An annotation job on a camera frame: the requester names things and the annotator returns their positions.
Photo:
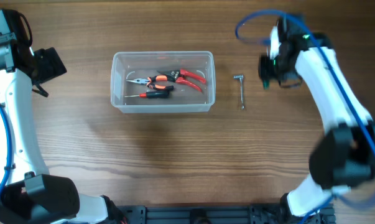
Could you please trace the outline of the green handle screwdriver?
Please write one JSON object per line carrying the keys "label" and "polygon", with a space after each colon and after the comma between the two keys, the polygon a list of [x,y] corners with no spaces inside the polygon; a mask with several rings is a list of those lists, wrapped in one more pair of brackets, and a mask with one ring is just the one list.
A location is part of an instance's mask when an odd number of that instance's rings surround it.
{"label": "green handle screwdriver", "polygon": [[267,90],[269,88],[269,85],[270,85],[270,81],[269,80],[263,80],[262,81],[262,85],[263,85],[263,88],[265,90]]}

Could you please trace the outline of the black red handle screwdriver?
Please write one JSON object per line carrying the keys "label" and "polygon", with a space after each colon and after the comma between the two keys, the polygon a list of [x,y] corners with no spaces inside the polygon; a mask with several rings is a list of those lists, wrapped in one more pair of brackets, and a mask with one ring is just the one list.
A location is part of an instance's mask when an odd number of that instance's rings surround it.
{"label": "black red handle screwdriver", "polygon": [[148,92],[141,93],[138,95],[126,96],[126,98],[130,98],[130,97],[139,97],[139,98],[146,98],[146,99],[168,98],[169,92],[168,91],[148,91]]}

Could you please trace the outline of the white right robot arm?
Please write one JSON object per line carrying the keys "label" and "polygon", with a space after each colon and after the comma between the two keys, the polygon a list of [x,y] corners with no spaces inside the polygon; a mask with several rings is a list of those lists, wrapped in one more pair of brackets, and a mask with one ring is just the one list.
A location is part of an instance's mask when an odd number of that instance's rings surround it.
{"label": "white right robot arm", "polygon": [[[305,83],[324,128],[310,155],[308,176],[282,200],[286,218],[305,219],[375,179],[375,122],[348,85],[327,36],[310,32],[300,17],[279,12],[258,72],[264,86],[273,80],[282,88]],[[356,208],[373,205],[375,194],[354,203]]]}

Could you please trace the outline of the red handle snips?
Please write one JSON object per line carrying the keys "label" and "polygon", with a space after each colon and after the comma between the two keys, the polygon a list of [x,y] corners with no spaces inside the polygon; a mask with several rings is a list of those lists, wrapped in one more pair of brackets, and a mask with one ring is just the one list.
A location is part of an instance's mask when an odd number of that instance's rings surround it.
{"label": "red handle snips", "polygon": [[156,81],[167,81],[167,82],[174,82],[180,85],[186,85],[192,87],[193,89],[202,92],[202,89],[196,85],[195,83],[191,82],[189,78],[192,78],[204,85],[206,85],[206,78],[201,77],[193,72],[188,70],[179,69],[179,70],[168,70],[168,71],[159,71],[160,75],[155,77]]}

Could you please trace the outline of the orange black needle-nose pliers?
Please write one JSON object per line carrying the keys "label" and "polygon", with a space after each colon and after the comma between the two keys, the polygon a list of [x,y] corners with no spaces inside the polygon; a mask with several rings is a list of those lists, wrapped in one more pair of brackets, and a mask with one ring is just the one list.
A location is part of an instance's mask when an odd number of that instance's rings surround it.
{"label": "orange black needle-nose pliers", "polygon": [[135,83],[139,85],[145,85],[146,87],[153,89],[153,90],[164,90],[164,91],[172,91],[174,89],[173,85],[169,86],[162,86],[158,85],[157,82],[171,82],[173,78],[168,75],[156,75],[153,77],[147,78],[136,78],[133,80],[127,80],[130,83]]}

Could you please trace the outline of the silver L-shaped socket wrench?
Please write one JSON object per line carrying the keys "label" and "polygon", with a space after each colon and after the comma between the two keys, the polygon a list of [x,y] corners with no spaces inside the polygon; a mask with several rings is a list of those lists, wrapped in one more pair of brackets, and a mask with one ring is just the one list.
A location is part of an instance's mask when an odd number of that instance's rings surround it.
{"label": "silver L-shaped socket wrench", "polygon": [[238,80],[240,83],[240,94],[241,94],[241,109],[245,109],[245,104],[244,104],[244,86],[243,86],[243,80],[244,80],[244,75],[234,75],[233,78],[235,80]]}

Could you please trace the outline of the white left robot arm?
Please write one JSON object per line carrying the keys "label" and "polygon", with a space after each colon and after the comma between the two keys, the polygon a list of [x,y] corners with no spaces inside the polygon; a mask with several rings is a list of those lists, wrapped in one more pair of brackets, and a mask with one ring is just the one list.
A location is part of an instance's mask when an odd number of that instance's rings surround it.
{"label": "white left robot arm", "polygon": [[25,16],[0,9],[0,222],[127,223],[107,197],[79,194],[51,175],[37,142],[32,95],[67,70],[54,48],[32,50]]}

